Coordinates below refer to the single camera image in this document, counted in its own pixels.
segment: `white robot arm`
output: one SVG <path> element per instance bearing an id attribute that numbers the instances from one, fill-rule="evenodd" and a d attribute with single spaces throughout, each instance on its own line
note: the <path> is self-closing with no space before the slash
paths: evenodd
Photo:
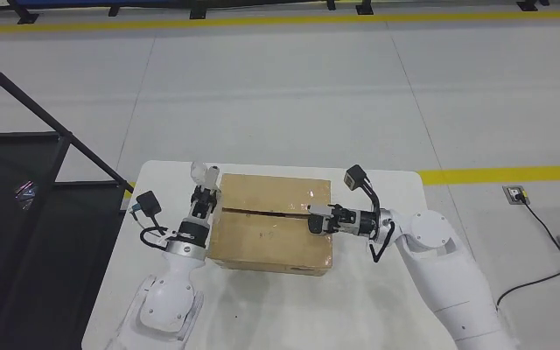
<path id="1" fill-rule="evenodd" d="M 108 350 L 181 350 L 185 348 L 200 314 L 204 295 L 195 291 L 191 271 L 204 266 L 206 240 L 210 231 L 210 216 L 218 206 L 220 190 L 216 180 L 220 170 L 211 167 L 191 197 L 191 209 L 181 221 L 178 231 L 166 233 L 155 214 L 161 211 L 152 192 L 136 198 L 155 227 L 142 231 L 140 239 L 146 245 L 164 251 L 167 270 L 162 276 L 148 276 L 138 288 L 124 320 L 108 343 Z M 158 231 L 155 242 L 144 234 Z"/>
<path id="2" fill-rule="evenodd" d="M 309 206 L 309 229 L 315 235 L 347 232 L 382 244 L 396 244 L 420 296 L 452 336 L 458 350 L 514 350 L 502 327 L 488 282 L 477 263 L 440 213 L 426 210 L 403 218 L 379 208 L 365 172 L 355 165 L 346 174 L 351 190 L 362 187 L 374 211 L 342 206 Z"/>

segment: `cardboard box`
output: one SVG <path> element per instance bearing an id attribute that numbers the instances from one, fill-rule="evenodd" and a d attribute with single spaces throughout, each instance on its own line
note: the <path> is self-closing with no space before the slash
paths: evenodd
<path id="1" fill-rule="evenodd" d="M 224 174 L 220 189 L 208 257 L 221 267 L 312 276 L 332 267 L 332 237 L 312 235 L 306 218 L 309 204 L 330 203 L 330 181 Z"/>

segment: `electrical socket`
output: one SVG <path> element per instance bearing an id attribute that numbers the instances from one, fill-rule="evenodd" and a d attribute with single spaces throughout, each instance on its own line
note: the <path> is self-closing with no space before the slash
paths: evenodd
<path id="1" fill-rule="evenodd" d="M 522 185 L 502 186 L 501 188 L 504 189 L 504 193 L 506 194 L 506 198 L 509 204 L 513 204 L 513 205 L 523 204 L 523 202 L 515 198 L 515 195 L 519 193 L 525 196 L 525 201 L 527 202 L 527 204 L 531 204 L 529 202 L 529 197 L 527 196 L 525 189 L 523 188 Z"/>

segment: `yellow stripe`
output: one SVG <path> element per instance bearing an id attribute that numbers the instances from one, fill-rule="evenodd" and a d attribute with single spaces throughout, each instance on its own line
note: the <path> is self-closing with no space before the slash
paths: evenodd
<path id="1" fill-rule="evenodd" d="M 233 25 L 311 25 L 371 22 L 443 22 L 443 21 L 501 21 L 523 19 L 560 19 L 560 11 L 537 12 L 488 12 L 488 13 L 432 13 L 432 14 L 381 14 L 373 16 L 301 16 L 301 17 L 240 17 L 204 20 L 159 20 L 100 23 L 65 24 L 4 24 L 0 33 L 13 32 L 74 32 L 74 31 L 121 31 L 142 29 L 186 29 L 222 27 Z"/>
<path id="2" fill-rule="evenodd" d="M 450 169 L 418 171 L 425 186 L 467 185 L 482 183 L 558 181 L 560 166 L 520 168 Z"/>

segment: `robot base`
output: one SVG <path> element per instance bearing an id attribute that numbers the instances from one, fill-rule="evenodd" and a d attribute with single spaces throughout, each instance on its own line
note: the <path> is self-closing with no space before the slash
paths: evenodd
<path id="1" fill-rule="evenodd" d="M 138 290 L 130 307 L 119 325 L 115 336 L 107 344 L 106 350 L 183 350 L 193 331 L 196 318 L 204 303 L 202 292 L 196 292 L 192 307 L 186 314 L 185 322 L 178 332 L 161 332 L 149 328 L 140 321 L 140 312 L 152 285 L 158 279 L 148 276 Z"/>

